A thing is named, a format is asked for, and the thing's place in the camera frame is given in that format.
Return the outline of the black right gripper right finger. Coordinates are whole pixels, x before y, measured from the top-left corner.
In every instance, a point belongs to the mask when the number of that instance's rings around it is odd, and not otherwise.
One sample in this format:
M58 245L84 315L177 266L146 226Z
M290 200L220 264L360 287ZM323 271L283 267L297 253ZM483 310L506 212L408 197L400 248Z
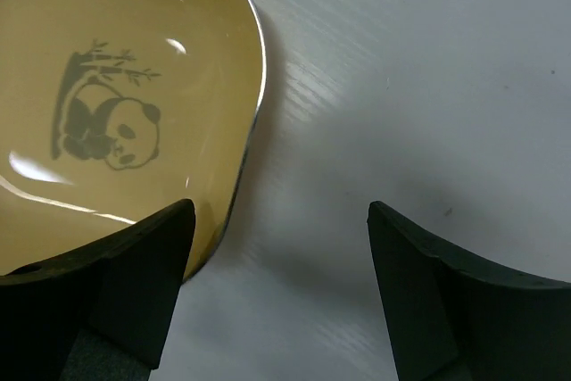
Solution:
M399 379L569 379L567 282L489 261L381 202L368 236Z

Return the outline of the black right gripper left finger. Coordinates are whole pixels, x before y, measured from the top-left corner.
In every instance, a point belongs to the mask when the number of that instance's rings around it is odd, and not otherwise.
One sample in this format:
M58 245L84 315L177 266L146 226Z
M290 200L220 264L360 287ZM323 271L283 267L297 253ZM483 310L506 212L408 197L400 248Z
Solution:
M195 229L179 200L1 278L4 380L136 380L161 362Z

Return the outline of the yellow square panda dish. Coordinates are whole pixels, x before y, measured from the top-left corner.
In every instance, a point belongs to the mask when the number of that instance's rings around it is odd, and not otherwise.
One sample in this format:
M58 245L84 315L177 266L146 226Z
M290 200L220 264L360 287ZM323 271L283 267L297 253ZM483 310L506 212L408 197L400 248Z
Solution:
M1 270L194 202L222 237L267 81L253 0L1 0Z

